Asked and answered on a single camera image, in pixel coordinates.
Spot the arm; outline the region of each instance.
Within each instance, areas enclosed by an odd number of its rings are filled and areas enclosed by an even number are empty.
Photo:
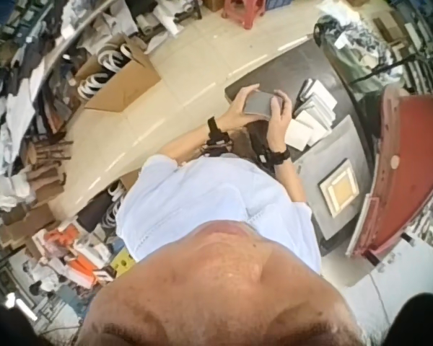
[[[261,117],[254,115],[245,115],[242,111],[245,100],[251,92],[254,92],[260,84],[254,84],[242,88],[236,95],[234,101],[219,119],[216,119],[218,128],[227,132],[235,128],[241,128]],[[170,157],[176,162],[183,162],[192,157],[194,152],[203,146],[209,139],[209,127],[207,124],[199,126],[191,132],[185,133],[180,137],[169,142],[159,150],[159,154]]]
[[[272,152],[282,153],[287,149],[284,138],[292,119],[292,101],[285,93],[280,91],[276,91],[276,93],[284,99],[284,107],[281,110],[278,100],[273,97],[267,140]],[[276,179],[285,187],[292,202],[306,202],[302,182],[291,160],[276,165],[274,171]]]

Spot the light blue shirt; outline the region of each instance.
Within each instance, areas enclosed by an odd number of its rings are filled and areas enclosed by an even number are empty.
[[[117,214],[117,234],[140,261],[207,221],[244,221],[320,272],[320,253],[305,203],[251,162],[201,157],[179,167],[150,157]]]

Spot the stool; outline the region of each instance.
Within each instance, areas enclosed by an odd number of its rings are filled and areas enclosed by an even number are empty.
[[[238,9],[237,5],[244,6],[244,9]],[[266,0],[224,0],[222,12],[223,18],[236,19],[241,22],[244,29],[250,30],[253,26],[255,17],[265,14]]]
[[[70,160],[71,157],[65,156],[64,150],[72,143],[73,141],[60,141],[56,144],[48,144],[46,141],[29,143],[27,147],[26,162],[35,165]]]

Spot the workbench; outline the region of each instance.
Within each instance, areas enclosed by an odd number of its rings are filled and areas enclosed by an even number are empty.
[[[229,85],[225,89],[225,94],[228,99],[233,100],[241,87],[260,83],[260,90],[272,92],[275,89],[280,89],[286,92],[295,103],[304,81],[308,78],[321,81],[338,101],[338,104],[334,108],[336,121],[333,124],[333,128],[335,128],[348,115],[351,116],[354,127],[359,135],[362,149],[366,156],[367,165],[369,170],[372,172],[374,156],[369,149],[368,137],[366,137],[368,134],[364,132],[362,127],[357,101],[353,98],[352,94],[346,88],[339,75],[335,72],[322,50],[315,44],[315,41],[312,38],[265,63],[261,67],[251,71],[249,74]],[[266,145],[267,127],[268,123],[266,121],[258,121],[248,125],[248,132],[254,149],[256,146],[259,148],[260,144]],[[289,147],[292,161],[301,159],[301,157],[309,150],[311,150],[311,148],[306,148],[301,152],[295,148]],[[364,194],[367,192],[368,191],[360,191],[360,193]],[[359,214],[357,214],[356,217],[348,222],[332,238],[326,240],[314,217],[314,203],[310,203],[310,207],[313,211],[312,221],[313,225],[315,225],[315,232],[320,245],[320,252],[322,256],[325,256],[352,235]]]

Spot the red stool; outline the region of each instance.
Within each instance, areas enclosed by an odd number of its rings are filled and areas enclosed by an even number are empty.
[[[235,6],[241,3],[244,9]],[[244,29],[250,30],[255,17],[263,16],[265,10],[266,0],[224,0],[222,17],[236,19],[244,25]]]

